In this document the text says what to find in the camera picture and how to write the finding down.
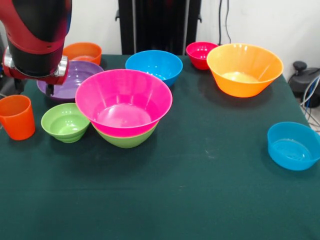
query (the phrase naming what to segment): orange bowl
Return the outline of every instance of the orange bowl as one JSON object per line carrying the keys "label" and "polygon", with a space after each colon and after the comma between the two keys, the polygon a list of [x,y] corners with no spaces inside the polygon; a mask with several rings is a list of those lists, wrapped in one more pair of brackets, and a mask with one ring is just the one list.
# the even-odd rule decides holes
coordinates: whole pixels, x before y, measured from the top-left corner
{"label": "orange bowl", "polygon": [[284,71],[278,56],[250,44],[216,47],[209,52],[206,61],[218,87],[239,98],[258,95]]}
{"label": "orange bowl", "polygon": [[63,55],[70,61],[86,61],[100,65],[102,49],[92,42],[77,42],[66,46]]}

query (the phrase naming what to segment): green bowl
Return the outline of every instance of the green bowl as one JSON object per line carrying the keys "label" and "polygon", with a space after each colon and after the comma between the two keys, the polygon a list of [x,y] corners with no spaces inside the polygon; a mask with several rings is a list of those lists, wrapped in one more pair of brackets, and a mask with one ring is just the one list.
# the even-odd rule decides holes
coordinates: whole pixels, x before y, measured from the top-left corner
{"label": "green bowl", "polygon": [[155,131],[157,125],[158,124],[154,125],[153,128],[151,128],[149,131],[146,131],[143,134],[131,136],[131,137],[110,136],[110,135],[104,134],[103,132],[96,129],[96,127],[94,125],[93,125],[93,127],[98,132],[98,134],[100,134],[100,136],[103,137],[103,139],[106,140],[107,142],[109,142],[119,148],[130,149],[130,148],[134,148],[136,146],[139,146],[145,140],[147,140],[151,136],[151,134]]}
{"label": "green bowl", "polygon": [[75,103],[64,103],[49,109],[41,119],[42,128],[63,143],[74,143],[85,134],[90,121]]}

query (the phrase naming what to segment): orange cup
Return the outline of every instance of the orange cup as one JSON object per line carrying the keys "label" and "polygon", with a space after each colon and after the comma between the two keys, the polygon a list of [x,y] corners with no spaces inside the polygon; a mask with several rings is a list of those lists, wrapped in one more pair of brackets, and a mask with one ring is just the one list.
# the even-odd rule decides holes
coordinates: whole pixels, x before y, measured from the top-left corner
{"label": "orange cup", "polygon": [[11,95],[1,99],[0,122],[13,140],[30,138],[36,130],[31,100],[23,95]]}

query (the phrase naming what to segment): white wall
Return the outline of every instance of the white wall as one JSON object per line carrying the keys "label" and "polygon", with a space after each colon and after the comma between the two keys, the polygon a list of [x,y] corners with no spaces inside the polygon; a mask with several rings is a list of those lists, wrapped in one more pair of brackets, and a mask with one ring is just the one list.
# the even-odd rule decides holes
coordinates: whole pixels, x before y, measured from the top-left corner
{"label": "white wall", "polygon": [[[228,31],[233,43],[248,43],[267,48],[284,64],[284,76],[293,72],[292,63],[305,61],[320,68],[319,0],[230,0]],[[223,0],[222,43],[228,43],[225,31],[227,0]],[[202,0],[202,23],[198,23],[197,41],[219,42],[219,0]]]}
{"label": "white wall", "polygon": [[[223,26],[226,3],[223,0]],[[118,0],[74,0],[65,44],[91,41],[99,44],[105,54],[121,54],[117,9]],[[202,0],[197,41],[219,41],[218,9],[219,0]],[[320,67],[319,0],[230,0],[228,30],[233,43],[255,44],[277,54],[284,63],[285,77],[293,73],[292,63],[296,60]],[[227,42],[223,27],[222,43]]]}

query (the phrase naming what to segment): stacked bowls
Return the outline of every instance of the stacked bowls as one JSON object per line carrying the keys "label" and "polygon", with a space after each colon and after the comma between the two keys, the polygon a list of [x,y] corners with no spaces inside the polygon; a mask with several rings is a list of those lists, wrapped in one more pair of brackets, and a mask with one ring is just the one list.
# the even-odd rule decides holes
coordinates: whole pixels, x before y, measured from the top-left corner
{"label": "stacked bowls", "polygon": [[109,143],[133,148],[144,142],[173,102],[159,78],[132,69],[114,69],[87,78],[75,103]]}

